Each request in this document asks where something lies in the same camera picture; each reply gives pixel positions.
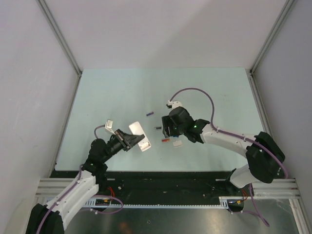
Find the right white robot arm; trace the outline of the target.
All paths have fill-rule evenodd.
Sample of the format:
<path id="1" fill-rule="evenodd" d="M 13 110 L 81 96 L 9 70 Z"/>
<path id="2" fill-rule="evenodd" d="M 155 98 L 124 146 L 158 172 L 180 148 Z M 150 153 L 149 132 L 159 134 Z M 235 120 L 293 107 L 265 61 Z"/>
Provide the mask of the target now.
<path id="1" fill-rule="evenodd" d="M 172 109 L 161 120 L 165 137 L 184 135 L 192 143 L 213 144 L 246 158 L 247 164 L 233 169 L 224 182 L 229 195 L 237 195 L 254 182 L 272 183 L 285 160 L 281 149 L 265 132 L 255 136 L 226 133 L 213 128 L 208 120 L 194 120 L 183 107 Z"/>

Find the red white remote control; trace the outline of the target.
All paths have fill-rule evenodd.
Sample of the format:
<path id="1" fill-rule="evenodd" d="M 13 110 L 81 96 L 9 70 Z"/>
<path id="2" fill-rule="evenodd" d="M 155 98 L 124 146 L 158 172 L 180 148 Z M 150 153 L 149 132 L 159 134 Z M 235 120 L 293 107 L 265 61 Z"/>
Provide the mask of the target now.
<path id="1" fill-rule="evenodd" d="M 137 145 L 142 152 L 145 152 L 151 148 L 151 143 L 138 121 L 130 124 L 129 129 L 131 133 L 138 138 Z"/>

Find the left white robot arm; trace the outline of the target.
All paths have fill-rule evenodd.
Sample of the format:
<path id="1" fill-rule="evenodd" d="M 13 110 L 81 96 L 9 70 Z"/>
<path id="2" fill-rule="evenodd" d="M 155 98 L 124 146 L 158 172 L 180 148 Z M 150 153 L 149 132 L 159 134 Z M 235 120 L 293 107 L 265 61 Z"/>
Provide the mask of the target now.
<path id="1" fill-rule="evenodd" d="M 129 151 L 146 137 L 138 122 L 129 128 L 130 134 L 117 129 L 108 141 L 96 138 L 91 143 L 88 157 L 80 165 L 75 179 L 52 200 L 44 205 L 36 204 L 32 208 L 26 233 L 63 234 L 91 197 L 107 191 L 106 161 L 119 151 Z"/>

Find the white battery cover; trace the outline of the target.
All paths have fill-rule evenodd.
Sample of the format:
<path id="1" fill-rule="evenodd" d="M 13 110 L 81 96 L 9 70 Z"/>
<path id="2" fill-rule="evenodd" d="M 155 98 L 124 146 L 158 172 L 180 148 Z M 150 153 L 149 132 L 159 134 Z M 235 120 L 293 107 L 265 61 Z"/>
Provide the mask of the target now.
<path id="1" fill-rule="evenodd" d="M 181 140 L 173 141 L 173 146 L 174 146 L 175 148 L 181 147 L 182 145 L 183 145 L 183 143 L 182 143 Z"/>

